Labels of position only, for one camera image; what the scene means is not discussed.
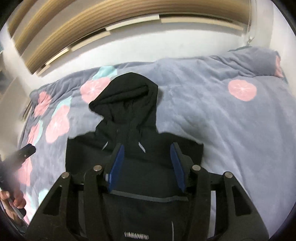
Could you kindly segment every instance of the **reflective strip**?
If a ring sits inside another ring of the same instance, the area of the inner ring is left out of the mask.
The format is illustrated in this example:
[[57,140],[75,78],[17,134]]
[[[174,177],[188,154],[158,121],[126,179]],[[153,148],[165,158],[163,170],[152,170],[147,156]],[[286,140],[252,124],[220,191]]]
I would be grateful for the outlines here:
[[145,150],[145,148],[142,146],[142,144],[139,142],[139,147],[142,149],[142,151],[144,152],[144,153],[146,153],[146,150]]
[[106,144],[103,146],[102,150],[104,150],[107,145],[108,145],[108,142],[106,142]]
[[173,233],[172,241],[175,241],[175,229],[174,229],[173,221],[172,221],[172,233]]
[[149,197],[149,196],[143,196],[143,195],[138,195],[138,194],[133,194],[133,193],[121,192],[121,191],[117,191],[117,190],[112,190],[110,193],[117,195],[117,196],[130,197],[130,198],[151,201],[151,202],[172,202],[172,201],[187,202],[188,201],[188,198],[185,196],[172,196],[172,197],[160,198],[160,197]]

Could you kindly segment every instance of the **black hoodie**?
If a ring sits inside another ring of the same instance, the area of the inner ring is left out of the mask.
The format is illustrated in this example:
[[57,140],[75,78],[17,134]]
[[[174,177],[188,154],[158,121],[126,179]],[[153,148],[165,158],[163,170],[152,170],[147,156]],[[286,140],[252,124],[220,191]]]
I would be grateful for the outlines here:
[[[188,204],[178,206],[178,203],[188,202],[180,201],[187,200],[187,197],[177,185],[170,159],[170,145],[177,142],[183,154],[190,156],[193,163],[198,165],[201,163],[203,145],[171,133],[157,132],[157,92],[158,86],[142,75],[127,73],[116,77],[89,104],[90,110],[104,117],[96,131],[68,139],[66,171],[72,174],[84,172],[98,164],[104,165],[102,160],[111,154],[115,145],[124,145],[125,157],[120,177],[112,191],[116,195],[105,197],[108,199],[106,208],[109,220],[119,222],[110,223],[114,240],[131,240],[125,237],[125,233],[129,232],[150,234],[150,240],[166,238],[167,235],[171,239],[173,219],[177,236],[181,237],[185,228]],[[161,222],[164,230],[151,227],[160,225],[158,222]]]

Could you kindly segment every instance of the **metal bolt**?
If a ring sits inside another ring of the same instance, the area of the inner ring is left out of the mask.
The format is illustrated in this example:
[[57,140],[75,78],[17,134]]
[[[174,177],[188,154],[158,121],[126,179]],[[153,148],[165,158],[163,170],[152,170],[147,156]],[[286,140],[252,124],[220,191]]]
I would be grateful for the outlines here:
[[98,171],[100,171],[100,170],[102,170],[102,166],[101,166],[101,165],[96,165],[96,166],[94,166],[94,171],[95,171],[95,172],[98,172]]
[[231,172],[225,172],[225,177],[232,178],[233,174]]
[[69,176],[70,176],[70,174],[68,172],[64,172],[64,173],[61,174],[62,178],[67,178]]
[[201,167],[200,167],[199,165],[193,165],[193,166],[192,166],[192,169],[193,169],[194,171],[200,171]]

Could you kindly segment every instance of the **pink flower pattern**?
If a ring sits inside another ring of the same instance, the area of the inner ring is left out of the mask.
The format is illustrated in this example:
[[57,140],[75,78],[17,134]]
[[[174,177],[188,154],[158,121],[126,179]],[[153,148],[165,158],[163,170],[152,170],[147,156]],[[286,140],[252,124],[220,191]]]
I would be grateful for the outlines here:
[[37,123],[37,125],[35,126],[32,126],[31,128],[31,131],[29,133],[29,136],[28,136],[28,144],[32,144],[34,145],[37,138],[38,138],[38,134],[39,134],[39,128],[40,128],[40,124],[39,122]]
[[281,57],[276,56],[276,72],[274,74],[277,77],[283,78],[283,71],[281,69]]
[[250,101],[255,98],[257,88],[245,80],[232,80],[228,84],[230,94],[242,101]]
[[69,131],[70,124],[67,114],[70,107],[62,105],[52,117],[45,131],[45,139],[47,143],[53,143],[59,136],[66,134]]
[[31,172],[32,172],[32,162],[31,162],[31,158],[29,157],[22,164],[22,167],[17,171],[19,182],[29,187],[31,184],[31,180],[30,180]]
[[80,88],[82,99],[89,104],[108,86],[109,83],[109,77],[86,81]]
[[39,94],[38,105],[35,107],[34,116],[37,117],[43,115],[47,110],[51,100],[51,96],[48,95],[45,91],[42,91]]

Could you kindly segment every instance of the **bed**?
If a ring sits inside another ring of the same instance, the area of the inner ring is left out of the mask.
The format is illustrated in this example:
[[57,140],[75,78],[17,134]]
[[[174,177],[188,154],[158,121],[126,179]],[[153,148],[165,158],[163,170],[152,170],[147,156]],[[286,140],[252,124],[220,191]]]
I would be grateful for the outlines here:
[[273,235],[296,201],[296,101],[280,60],[275,51],[243,47],[219,56],[98,67],[34,90],[19,141],[19,148],[31,143],[37,149],[18,172],[26,221],[65,171],[67,138],[94,131],[102,120],[88,104],[116,76],[135,72],[159,86],[158,131],[203,142],[202,166],[231,171]]

